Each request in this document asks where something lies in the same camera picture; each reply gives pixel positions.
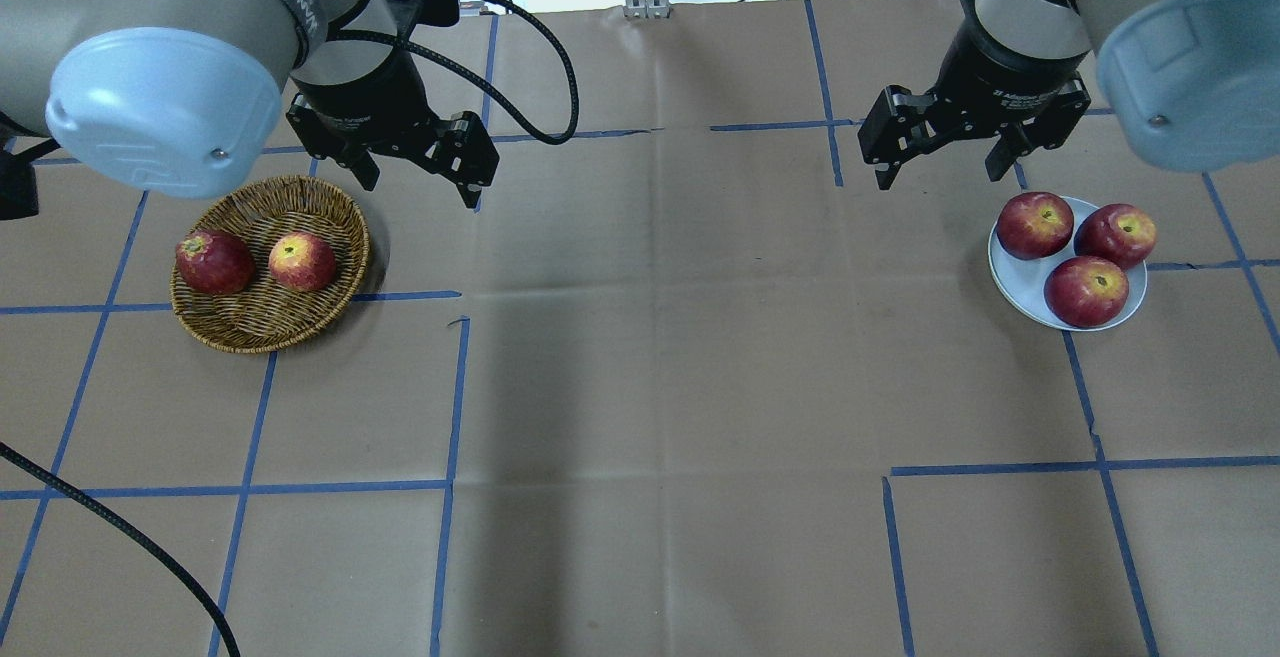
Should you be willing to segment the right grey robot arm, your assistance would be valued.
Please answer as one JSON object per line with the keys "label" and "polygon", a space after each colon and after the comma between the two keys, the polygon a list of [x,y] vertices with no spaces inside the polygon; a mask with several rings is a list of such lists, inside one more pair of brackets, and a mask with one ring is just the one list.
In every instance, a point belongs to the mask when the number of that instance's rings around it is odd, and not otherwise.
{"label": "right grey robot arm", "polygon": [[934,85],[882,88],[859,128],[888,190],[905,161],[956,141],[995,146],[1000,181],[1061,147],[1096,82],[1132,152],[1169,172],[1217,172],[1279,151],[1279,0],[959,0],[963,23]]}

